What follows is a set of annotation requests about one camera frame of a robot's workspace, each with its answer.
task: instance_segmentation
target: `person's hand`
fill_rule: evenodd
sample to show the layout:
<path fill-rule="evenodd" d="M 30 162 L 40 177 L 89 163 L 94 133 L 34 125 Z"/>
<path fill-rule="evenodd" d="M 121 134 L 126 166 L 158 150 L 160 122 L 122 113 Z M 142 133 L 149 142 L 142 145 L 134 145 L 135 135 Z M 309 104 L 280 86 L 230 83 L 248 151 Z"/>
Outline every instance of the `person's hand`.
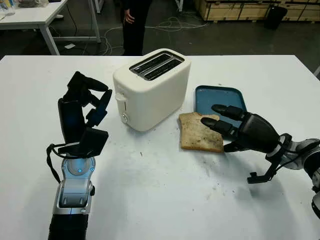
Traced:
<path fill-rule="evenodd" d="M 135 22 L 135 18 L 130 15 L 130 9 L 124 10 L 123 23 L 125 22 L 127 22 L 128 24 L 133 24 Z"/>

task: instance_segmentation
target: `table surface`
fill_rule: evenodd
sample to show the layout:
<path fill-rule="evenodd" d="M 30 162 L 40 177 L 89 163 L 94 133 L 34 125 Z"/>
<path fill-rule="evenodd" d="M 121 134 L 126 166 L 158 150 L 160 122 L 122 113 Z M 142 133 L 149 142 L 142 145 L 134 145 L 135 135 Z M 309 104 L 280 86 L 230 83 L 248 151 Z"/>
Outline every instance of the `table surface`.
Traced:
<path fill-rule="evenodd" d="M 48 20 L 59 13 L 67 0 L 51 2 L 46 7 L 30 7 L 15 9 L 15 14 L 0 20 L 1 25 L 47 24 Z"/>
<path fill-rule="evenodd" d="M 46 147 L 62 143 L 57 101 L 75 71 L 113 88 L 114 70 L 135 57 L 5 56 L 0 61 L 2 240 L 48 236 L 57 182 Z M 98 126 L 109 139 L 96 157 L 87 239 L 319 239 L 312 182 L 282 169 L 248 185 L 269 167 L 262 153 L 182 150 L 177 122 L 194 107 L 199 85 L 239 89 L 248 111 L 294 141 L 319 137 L 320 83 L 292 55 L 190 56 L 179 110 L 147 132 L 123 124 L 114 96 Z M 61 173 L 62 159 L 52 156 Z"/>

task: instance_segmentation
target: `toaster slot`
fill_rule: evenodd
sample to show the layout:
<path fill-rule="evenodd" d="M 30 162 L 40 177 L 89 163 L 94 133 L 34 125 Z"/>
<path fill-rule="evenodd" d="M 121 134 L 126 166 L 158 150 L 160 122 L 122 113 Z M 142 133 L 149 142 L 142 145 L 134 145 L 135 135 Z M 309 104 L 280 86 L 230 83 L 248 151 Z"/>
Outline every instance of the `toaster slot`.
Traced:
<path fill-rule="evenodd" d="M 146 63 L 142 63 L 137 67 L 134 67 L 132 70 L 136 72 L 137 74 L 141 74 L 145 71 L 148 71 L 149 69 L 163 63 L 164 61 L 170 59 L 170 56 L 168 54 L 161 54 L 160 56 L 157 56 L 156 58 L 147 61 Z"/>
<path fill-rule="evenodd" d="M 170 71 L 174 67 L 178 66 L 181 63 L 181 61 L 177 59 L 173 59 L 171 61 L 168 61 L 167 63 L 163 64 L 162 66 L 152 70 L 148 74 L 144 76 L 144 78 L 148 81 L 152 81 L 156 79 L 157 77 L 161 76 L 162 74 L 165 74 L 166 72 Z"/>

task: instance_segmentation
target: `floor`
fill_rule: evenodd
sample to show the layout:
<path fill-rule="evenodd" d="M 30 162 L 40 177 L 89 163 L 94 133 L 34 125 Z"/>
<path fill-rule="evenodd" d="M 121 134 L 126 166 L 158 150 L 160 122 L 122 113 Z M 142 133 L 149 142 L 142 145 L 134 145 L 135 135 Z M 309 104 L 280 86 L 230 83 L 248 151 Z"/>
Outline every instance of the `floor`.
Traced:
<path fill-rule="evenodd" d="M 115 0 L 104 0 L 102 13 L 97 15 L 102 44 L 77 42 L 65 49 L 69 42 L 57 46 L 62 55 L 122 55 L 120 7 Z M 92 35 L 92 23 L 87 0 L 68 0 L 69 10 L 77 26 L 77 36 Z M 64 20 L 54 21 L 53 36 L 73 36 L 75 26 L 67 8 Z M 320 23 L 283 22 L 277 30 L 265 29 L 262 22 L 205 23 L 195 13 L 192 0 L 185 0 L 183 13 L 177 12 L 174 0 L 153 0 L 144 39 L 144 53 L 170 48 L 185 55 L 296 55 L 314 72 L 320 65 Z M 171 28 L 154 27 L 171 26 Z M 0 32 L 0 59 L 4 55 L 48 55 L 49 50 L 41 34 L 34 30 L 6 30 Z"/>

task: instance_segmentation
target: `metal plate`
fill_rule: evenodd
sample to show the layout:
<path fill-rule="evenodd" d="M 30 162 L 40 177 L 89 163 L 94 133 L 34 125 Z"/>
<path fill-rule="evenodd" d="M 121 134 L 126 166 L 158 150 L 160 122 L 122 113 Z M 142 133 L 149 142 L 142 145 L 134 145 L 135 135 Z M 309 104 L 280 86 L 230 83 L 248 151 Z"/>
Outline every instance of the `metal plate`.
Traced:
<path fill-rule="evenodd" d="M 221 116 L 213 111 L 211 106 L 214 104 L 232 105 L 247 111 L 244 98 L 238 89 L 221 86 L 198 86 L 195 89 L 194 111 L 200 114 L 216 114 L 219 115 L 220 120 L 230 123 L 235 127 L 240 126 L 240 121 Z"/>
<path fill-rule="evenodd" d="M 181 57 L 169 52 L 162 51 L 129 68 L 129 70 L 146 81 L 152 81 L 184 61 Z"/>

